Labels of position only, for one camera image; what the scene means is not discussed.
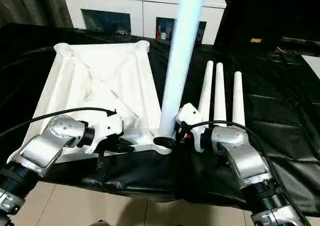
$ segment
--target white tray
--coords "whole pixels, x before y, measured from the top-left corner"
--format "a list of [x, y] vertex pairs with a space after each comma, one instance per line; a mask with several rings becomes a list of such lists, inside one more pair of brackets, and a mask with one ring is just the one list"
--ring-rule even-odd
[[[149, 45], [147, 41], [55, 45], [56, 57], [33, 117], [84, 106], [116, 109], [124, 120], [124, 139], [132, 140], [132, 132], [140, 132], [134, 138], [139, 143], [136, 151], [149, 148], [161, 154], [170, 153], [152, 142], [159, 128], [161, 109], [148, 59]], [[69, 115], [95, 124], [105, 113], [82, 111]], [[49, 120], [31, 124], [23, 143], [41, 133]], [[57, 163], [96, 156], [84, 154], [83, 149], [64, 148]]]

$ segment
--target white cabinet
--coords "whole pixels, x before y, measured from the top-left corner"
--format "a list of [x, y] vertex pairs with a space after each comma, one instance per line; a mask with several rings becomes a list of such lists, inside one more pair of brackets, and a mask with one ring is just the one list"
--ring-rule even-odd
[[[165, 39], [165, 33], [166, 39], [170, 40], [178, 7], [174, 4], [143, 2], [143, 36]], [[224, 10], [220, 8], [202, 8], [196, 42], [214, 44], [223, 13]]]
[[[170, 40], [179, 0], [65, 0], [75, 28]], [[214, 44], [225, 0], [204, 0], [196, 43]]]

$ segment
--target white cylindrical pole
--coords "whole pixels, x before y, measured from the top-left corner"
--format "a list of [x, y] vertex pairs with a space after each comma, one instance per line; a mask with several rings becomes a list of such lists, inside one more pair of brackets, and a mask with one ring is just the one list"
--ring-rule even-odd
[[241, 72], [236, 72], [234, 74], [232, 122], [236, 122], [243, 126], [246, 125]]
[[226, 98], [225, 98], [225, 81], [224, 81], [224, 66], [222, 63], [216, 65], [215, 70], [215, 89], [214, 89], [214, 120], [226, 121]]
[[214, 62], [208, 61], [208, 63], [206, 64], [201, 96], [199, 101], [199, 107], [198, 107], [198, 111], [200, 112], [203, 118], [203, 121], [209, 121], [213, 70], [214, 70]]
[[160, 135], [172, 137], [204, 0], [180, 0], [166, 73]]

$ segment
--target metal joint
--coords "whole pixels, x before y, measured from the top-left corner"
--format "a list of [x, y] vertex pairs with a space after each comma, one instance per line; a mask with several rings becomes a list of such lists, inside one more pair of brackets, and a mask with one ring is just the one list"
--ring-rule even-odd
[[293, 226], [303, 226], [297, 212], [291, 205], [277, 207], [251, 215], [255, 225], [278, 226], [287, 223]]

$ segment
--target table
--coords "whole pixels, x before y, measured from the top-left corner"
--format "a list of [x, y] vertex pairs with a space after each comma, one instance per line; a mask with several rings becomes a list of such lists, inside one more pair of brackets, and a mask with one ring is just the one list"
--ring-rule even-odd
[[[32, 117], [56, 54], [56, 43], [139, 40], [76, 29], [15, 24], [1, 28], [0, 131]], [[161, 102], [170, 44], [147, 40]], [[259, 136], [301, 210], [306, 215], [320, 216], [319, 78], [301, 56], [196, 45], [182, 104], [191, 102], [198, 106], [208, 60], [224, 64], [227, 119], [232, 117], [234, 71], [242, 71], [246, 126]], [[26, 130], [22, 128], [0, 139], [1, 164], [20, 147]], [[214, 165], [209, 154], [185, 151], [159, 155], [146, 151], [105, 157], [103, 161], [101, 170], [96, 170], [96, 159], [57, 164], [43, 180], [157, 201], [184, 198], [194, 203], [247, 209], [232, 171], [225, 165]]]

